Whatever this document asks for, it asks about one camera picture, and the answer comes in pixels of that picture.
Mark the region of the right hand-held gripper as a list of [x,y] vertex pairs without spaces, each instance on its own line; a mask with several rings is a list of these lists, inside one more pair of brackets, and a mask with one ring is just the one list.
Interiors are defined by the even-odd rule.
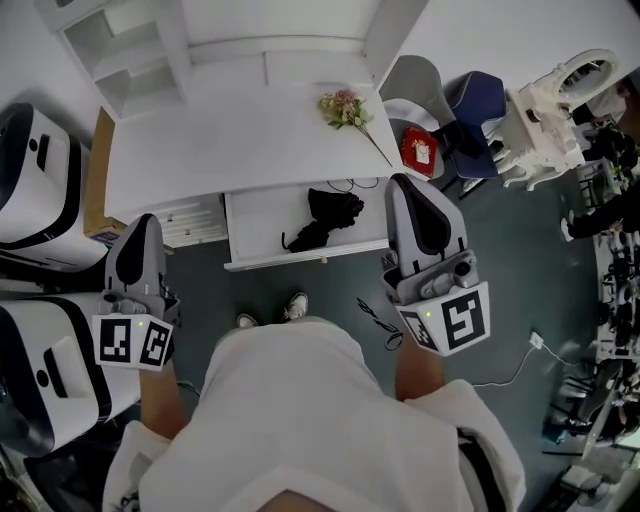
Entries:
[[[400,269],[386,270],[382,283],[416,344],[446,357],[488,338],[489,286],[479,278],[474,252],[465,250],[458,207],[430,182],[411,175],[394,174],[387,192],[389,240]],[[421,271],[423,266],[431,267]]]

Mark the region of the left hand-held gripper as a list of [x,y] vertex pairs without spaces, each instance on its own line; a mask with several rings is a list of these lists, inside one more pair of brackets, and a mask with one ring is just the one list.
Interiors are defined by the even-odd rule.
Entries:
[[115,368],[159,371],[173,353],[180,300],[164,283],[166,261],[158,219],[143,214],[109,251],[107,290],[93,296],[95,362]]

